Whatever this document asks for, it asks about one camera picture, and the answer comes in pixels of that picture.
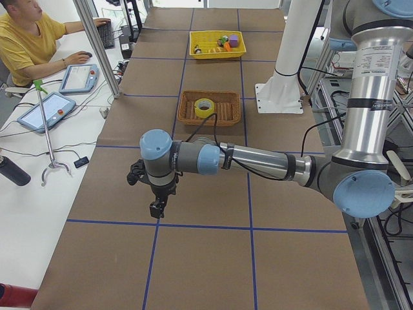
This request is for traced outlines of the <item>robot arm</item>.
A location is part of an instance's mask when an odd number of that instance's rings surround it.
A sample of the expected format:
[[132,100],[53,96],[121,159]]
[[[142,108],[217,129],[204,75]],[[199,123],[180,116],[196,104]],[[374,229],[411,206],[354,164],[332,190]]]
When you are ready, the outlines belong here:
[[387,176],[383,146],[401,49],[412,37],[412,2],[334,1],[332,9],[332,46],[356,48],[339,150],[329,159],[297,158],[206,138],[174,141],[163,130],[149,130],[141,137],[141,159],[131,166],[127,180],[151,187],[153,217],[163,217],[180,173],[213,175],[232,165],[270,180],[296,181],[355,218],[371,218],[390,207],[396,190]]

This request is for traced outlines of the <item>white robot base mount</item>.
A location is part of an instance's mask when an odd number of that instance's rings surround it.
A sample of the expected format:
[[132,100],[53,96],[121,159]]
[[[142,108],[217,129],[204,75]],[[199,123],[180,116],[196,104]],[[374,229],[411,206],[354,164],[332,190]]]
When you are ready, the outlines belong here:
[[302,114],[299,68],[323,9],[322,0],[292,1],[272,77],[255,85],[260,114]]

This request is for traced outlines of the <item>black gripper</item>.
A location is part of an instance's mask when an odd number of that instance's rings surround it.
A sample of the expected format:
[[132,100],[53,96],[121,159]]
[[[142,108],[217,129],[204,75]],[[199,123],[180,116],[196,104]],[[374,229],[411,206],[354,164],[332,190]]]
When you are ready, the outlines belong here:
[[150,206],[150,215],[153,218],[164,218],[165,204],[170,195],[176,195],[176,181],[171,181],[166,185],[151,185],[151,190],[155,195],[155,201]]

